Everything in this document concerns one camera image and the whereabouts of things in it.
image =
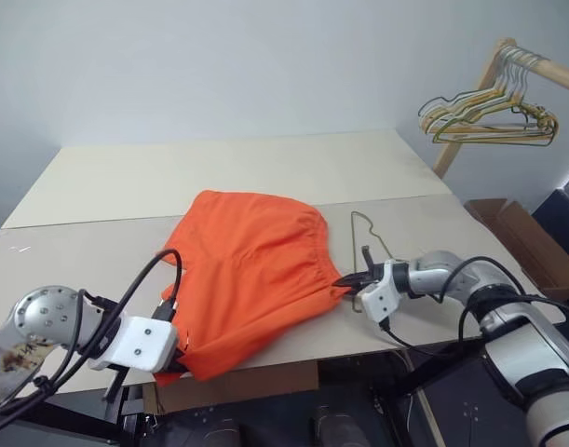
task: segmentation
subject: wire hanger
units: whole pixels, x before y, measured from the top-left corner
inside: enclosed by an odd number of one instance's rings
[[[419,110],[419,126],[434,134],[433,142],[551,144],[559,129],[556,116],[523,101],[527,75],[543,59],[520,47],[503,47],[495,56],[498,76],[492,87],[430,100]],[[485,116],[506,110],[520,122],[479,124]]]

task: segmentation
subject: gray wall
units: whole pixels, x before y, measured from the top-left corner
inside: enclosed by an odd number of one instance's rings
[[[0,224],[62,145],[397,128],[431,164],[416,111],[505,36],[569,66],[569,0],[0,0]],[[532,77],[558,140],[465,146],[460,198],[533,209],[569,172],[569,92]]]

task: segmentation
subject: white tabletop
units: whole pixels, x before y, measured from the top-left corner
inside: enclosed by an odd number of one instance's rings
[[[352,268],[350,211],[369,215],[375,230],[395,257],[410,259],[427,251],[449,250],[459,256],[484,254],[505,264],[528,291],[535,288],[516,261],[495,237],[472,219],[454,196],[366,201],[318,206],[330,227],[330,253],[341,274]],[[142,266],[162,248],[180,217],[135,219],[96,223],[72,223],[0,231],[0,324],[9,309],[26,292],[48,284],[118,299]],[[386,257],[376,239],[358,221],[357,247],[372,247],[376,262]],[[155,269],[127,307],[132,315],[149,317],[159,294],[173,281],[173,267]],[[562,315],[550,306],[542,310],[553,322]],[[433,300],[405,300],[391,319],[398,336],[415,345],[456,338],[459,303],[452,299],[438,305]],[[467,321],[467,334],[475,335],[474,320]],[[324,359],[397,347],[369,324],[364,315],[353,313],[350,303],[305,322],[284,334],[270,347],[249,359],[241,368],[307,359]],[[58,349],[48,358],[44,373],[51,374],[61,361]],[[110,371],[82,368],[61,392],[105,387]],[[131,370],[127,384],[152,381],[152,376]]]
[[[311,205],[451,194],[394,130],[64,147],[3,227],[182,215],[204,189]]]

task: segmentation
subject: orange cloth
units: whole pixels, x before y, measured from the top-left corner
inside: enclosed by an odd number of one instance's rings
[[[332,287],[340,275],[323,217],[289,198],[204,191],[165,248],[178,250],[186,269],[172,321],[185,353],[179,361],[201,380],[333,309],[346,291]],[[163,385],[176,376],[156,379]]]

